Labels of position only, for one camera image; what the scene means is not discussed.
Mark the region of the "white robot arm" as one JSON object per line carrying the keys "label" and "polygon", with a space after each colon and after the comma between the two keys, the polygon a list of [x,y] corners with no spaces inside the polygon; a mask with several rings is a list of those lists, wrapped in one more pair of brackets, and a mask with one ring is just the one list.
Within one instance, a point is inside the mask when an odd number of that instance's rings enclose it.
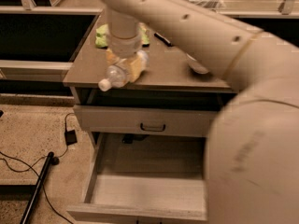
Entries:
{"label": "white robot arm", "polygon": [[184,0],[102,0],[192,55],[236,94],[205,155],[208,224],[299,224],[299,50]]}

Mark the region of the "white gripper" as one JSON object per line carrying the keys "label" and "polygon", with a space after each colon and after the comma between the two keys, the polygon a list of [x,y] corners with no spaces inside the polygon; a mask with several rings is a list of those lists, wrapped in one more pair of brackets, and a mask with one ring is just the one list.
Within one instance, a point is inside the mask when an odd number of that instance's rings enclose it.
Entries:
{"label": "white gripper", "polygon": [[[107,44],[109,47],[106,50],[107,65],[113,65],[118,63],[120,58],[132,57],[141,50],[141,34],[137,34],[132,38],[119,38],[112,33],[107,33]],[[129,81],[134,83],[147,68],[147,56],[141,53],[136,54],[127,60],[127,68]]]}

